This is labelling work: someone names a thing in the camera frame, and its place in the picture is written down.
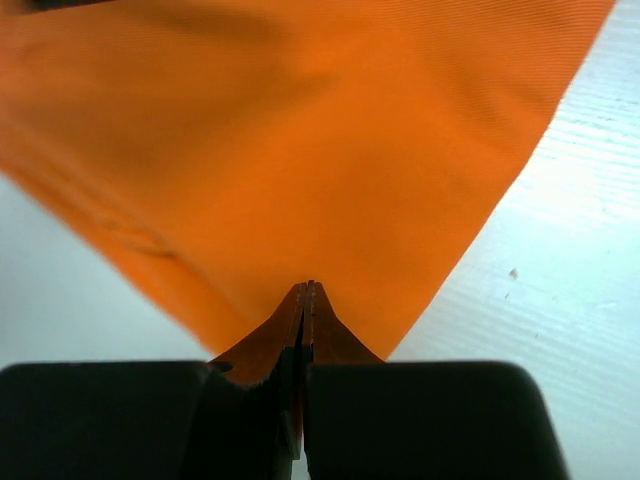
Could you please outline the orange trousers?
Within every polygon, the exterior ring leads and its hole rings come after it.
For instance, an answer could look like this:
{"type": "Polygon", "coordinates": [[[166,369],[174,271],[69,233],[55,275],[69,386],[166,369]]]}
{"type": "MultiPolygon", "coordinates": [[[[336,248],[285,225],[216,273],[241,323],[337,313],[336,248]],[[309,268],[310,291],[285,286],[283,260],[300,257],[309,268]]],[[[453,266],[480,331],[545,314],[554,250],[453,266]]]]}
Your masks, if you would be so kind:
{"type": "Polygon", "coordinates": [[[214,351],[316,280],[384,357],[611,9],[5,1],[1,169],[214,351]]]}

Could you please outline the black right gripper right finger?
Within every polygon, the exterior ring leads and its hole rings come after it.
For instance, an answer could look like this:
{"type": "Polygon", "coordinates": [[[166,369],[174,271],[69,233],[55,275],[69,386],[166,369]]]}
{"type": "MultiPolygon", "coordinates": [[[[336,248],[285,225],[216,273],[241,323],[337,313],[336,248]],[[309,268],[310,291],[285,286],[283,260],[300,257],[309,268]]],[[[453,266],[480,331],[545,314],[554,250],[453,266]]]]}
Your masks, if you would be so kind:
{"type": "Polygon", "coordinates": [[[313,453],[310,404],[311,369],[318,365],[382,364],[336,315],[324,286],[309,280],[302,313],[302,436],[311,479],[313,453]]]}

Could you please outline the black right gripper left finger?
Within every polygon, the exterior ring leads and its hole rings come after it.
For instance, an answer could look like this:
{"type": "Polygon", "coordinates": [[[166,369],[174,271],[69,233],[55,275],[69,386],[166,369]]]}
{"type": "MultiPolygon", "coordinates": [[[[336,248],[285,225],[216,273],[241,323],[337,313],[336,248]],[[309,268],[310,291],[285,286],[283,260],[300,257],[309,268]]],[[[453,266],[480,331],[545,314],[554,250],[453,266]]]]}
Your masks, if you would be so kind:
{"type": "Polygon", "coordinates": [[[238,452],[240,479],[289,479],[301,456],[302,333],[306,285],[294,285],[270,317],[214,359],[225,378],[216,400],[222,446],[238,452]]]}

